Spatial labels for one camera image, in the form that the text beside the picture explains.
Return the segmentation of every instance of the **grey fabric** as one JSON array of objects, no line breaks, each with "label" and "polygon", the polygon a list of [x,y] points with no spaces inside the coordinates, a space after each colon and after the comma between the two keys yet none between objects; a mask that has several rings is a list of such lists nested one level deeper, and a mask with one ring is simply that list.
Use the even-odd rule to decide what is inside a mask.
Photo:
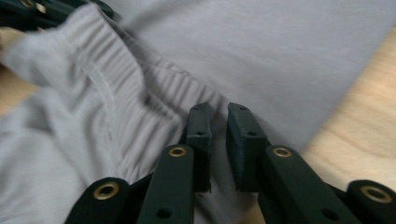
[{"label": "grey fabric", "polygon": [[150,52],[94,5],[61,27],[31,33],[2,62],[39,91],[0,119],[0,222],[63,223],[94,181],[130,184],[176,144],[192,106],[214,117],[212,192],[195,223],[233,223],[253,195],[236,193],[224,146],[228,101]]},{"label": "grey fabric", "polygon": [[394,0],[105,0],[145,46],[301,150],[396,22]]}]

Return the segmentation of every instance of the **wooden surface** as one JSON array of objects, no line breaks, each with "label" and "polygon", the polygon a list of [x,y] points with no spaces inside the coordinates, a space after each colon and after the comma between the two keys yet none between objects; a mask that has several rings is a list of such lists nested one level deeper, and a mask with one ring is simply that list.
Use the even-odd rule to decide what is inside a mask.
[{"label": "wooden surface", "polygon": [[[13,38],[2,36],[3,42]],[[34,90],[1,67],[0,114]],[[339,189],[371,179],[396,190],[396,28],[303,156]],[[264,223],[257,205],[243,223]]]}]

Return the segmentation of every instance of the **brass screw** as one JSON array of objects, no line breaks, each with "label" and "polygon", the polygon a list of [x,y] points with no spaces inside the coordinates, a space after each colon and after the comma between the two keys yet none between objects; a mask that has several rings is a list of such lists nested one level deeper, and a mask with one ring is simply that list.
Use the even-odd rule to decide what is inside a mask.
[{"label": "brass screw", "polygon": [[173,157],[182,157],[187,154],[187,150],[183,147],[174,147],[169,150],[169,155]]},{"label": "brass screw", "polygon": [[278,157],[289,157],[289,156],[291,156],[291,152],[288,151],[287,149],[283,148],[283,147],[274,148],[273,152]]},{"label": "brass screw", "polygon": [[32,1],[32,0],[21,0],[21,3],[22,3],[25,7],[29,7],[29,8],[35,7],[35,2]]},{"label": "brass screw", "polygon": [[95,190],[93,197],[97,200],[107,200],[114,197],[120,190],[116,182],[107,182]]},{"label": "brass screw", "polygon": [[369,199],[376,201],[378,203],[391,203],[392,198],[384,190],[373,187],[373,186],[363,186],[361,187],[361,192]]}]

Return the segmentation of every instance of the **black plastic part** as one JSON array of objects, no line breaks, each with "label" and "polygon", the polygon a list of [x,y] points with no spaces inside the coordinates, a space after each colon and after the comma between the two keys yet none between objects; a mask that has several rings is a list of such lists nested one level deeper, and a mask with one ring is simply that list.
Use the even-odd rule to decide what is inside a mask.
[{"label": "black plastic part", "polygon": [[208,103],[195,105],[190,109],[186,145],[194,150],[195,192],[210,190],[211,113],[212,107]]},{"label": "black plastic part", "polygon": [[[185,154],[171,150],[182,148]],[[144,200],[138,224],[191,223],[193,217],[193,160],[190,147],[167,147],[159,160]]]},{"label": "black plastic part", "polygon": [[395,224],[396,194],[371,180],[356,180],[349,184],[346,205],[362,223]]},{"label": "black plastic part", "polygon": [[[118,193],[106,200],[98,200],[94,192],[106,183],[117,183]],[[74,205],[66,224],[115,224],[119,222],[122,208],[128,198],[129,184],[118,178],[105,178],[90,185]]]},{"label": "black plastic part", "polygon": [[228,105],[227,155],[236,189],[257,192],[256,161],[270,145],[265,132],[248,108]]},{"label": "black plastic part", "polygon": [[149,188],[152,174],[140,179],[129,187],[129,195],[125,201],[118,224],[136,223],[143,201]]},{"label": "black plastic part", "polygon": [[338,197],[343,203],[346,203],[346,193],[345,193],[345,192],[343,192],[342,190],[340,190],[340,189],[338,189],[338,188],[336,188],[336,187],[334,187],[334,186],[332,186],[332,185],[330,185],[330,184],[327,184],[327,186],[332,190],[332,192],[333,192],[335,195],[337,195],[337,197]]},{"label": "black plastic part", "polygon": [[[32,0],[33,6],[26,7],[20,0],[0,0],[0,26],[21,31],[33,31],[38,27],[47,29],[60,25],[79,6],[96,3],[109,18],[114,11],[101,1],[88,0]],[[41,4],[46,13],[40,12],[35,3]]]},{"label": "black plastic part", "polygon": [[[271,146],[265,150],[258,166],[258,181],[263,194],[262,213],[269,224],[360,223],[303,158],[289,147]],[[267,203],[284,210],[286,215],[277,217],[281,213],[272,211],[269,214],[265,208]]]}]

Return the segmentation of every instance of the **cloth garment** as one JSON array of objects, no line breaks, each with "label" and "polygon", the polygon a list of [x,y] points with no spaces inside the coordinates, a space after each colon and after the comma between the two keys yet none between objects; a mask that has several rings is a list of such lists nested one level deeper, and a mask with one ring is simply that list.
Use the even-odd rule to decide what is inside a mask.
[{"label": "cloth garment", "polygon": [[196,197],[195,223],[233,223],[253,196],[236,193],[226,159],[228,101],[145,49],[97,7],[57,29],[31,33],[3,64],[39,91],[0,120],[0,222],[63,223],[82,192],[108,176],[130,184],[176,144],[190,108],[214,117],[212,192]]},{"label": "cloth garment", "polygon": [[394,0],[104,0],[118,23],[303,150],[396,24]]}]

